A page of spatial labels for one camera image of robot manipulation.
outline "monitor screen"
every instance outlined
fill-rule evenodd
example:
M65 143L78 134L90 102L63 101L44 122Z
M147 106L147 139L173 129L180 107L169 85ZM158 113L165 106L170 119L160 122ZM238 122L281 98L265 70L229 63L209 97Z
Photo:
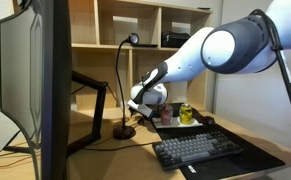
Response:
M66 0L27 0L0 20L0 107L21 130L36 179L62 179L70 118Z

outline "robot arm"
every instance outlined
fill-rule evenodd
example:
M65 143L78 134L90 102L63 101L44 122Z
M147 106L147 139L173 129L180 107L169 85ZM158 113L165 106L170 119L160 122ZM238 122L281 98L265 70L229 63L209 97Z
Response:
M267 16L278 29L284 49L291 49L291 1L274 0ZM206 68L221 74L263 71L276 61L266 23L259 15L197 31L172 57L148 72L131 90L129 106L150 117L148 104L163 104L163 83L188 81Z

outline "black box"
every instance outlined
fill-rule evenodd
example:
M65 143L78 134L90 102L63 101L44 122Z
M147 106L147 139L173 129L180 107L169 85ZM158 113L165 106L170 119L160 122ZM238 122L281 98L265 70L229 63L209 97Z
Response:
M190 37L187 33L163 31L161 35L161 47L180 48Z

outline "black keyboard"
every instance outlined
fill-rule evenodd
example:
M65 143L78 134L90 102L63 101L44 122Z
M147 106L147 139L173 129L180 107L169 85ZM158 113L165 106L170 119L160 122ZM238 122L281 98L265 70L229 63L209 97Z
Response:
M220 131L155 142L153 149L164 170L238 154L243 150Z

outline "desk surface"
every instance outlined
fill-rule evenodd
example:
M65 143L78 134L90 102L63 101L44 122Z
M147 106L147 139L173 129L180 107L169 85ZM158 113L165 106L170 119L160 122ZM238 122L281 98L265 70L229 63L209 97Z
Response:
M247 129L216 117L206 111L200 112L203 115L213 116L219 125L286 163L285 166L230 177L228 179L256 178L291 166L291 149L267 141ZM91 114L93 114L93 112L73 112L72 119L74 120L72 121L70 130L70 142L79 139L90 132L91 122L89 115ZM144 125L137 124L138 117L130 118L127 122L128 125L132 125L136 129L136 135L132 139L116 140L111 138L113 126L121 123L119 120L119 114L119 111L106 112L106 114L104 114L101 128L102 138L95 142L94 145L88 146L87 148L115 149L160 140L159 135L156 133L150 122L146 122ZM27 155L27 157L29 158L22 160L19 164L1 167L0 179L21 179L21 177L24 177L24 179L34 179L33 165L30 156ZM24 158L26 158L26 155L19 156L17 154L5 156L4 158L1 157L0 166ZM68 158L67 172L68 179L70 180L113 179L113 177L115 177L115 179L184 179L180 170L162 170L151 145L129 147L116 151L80 150Z

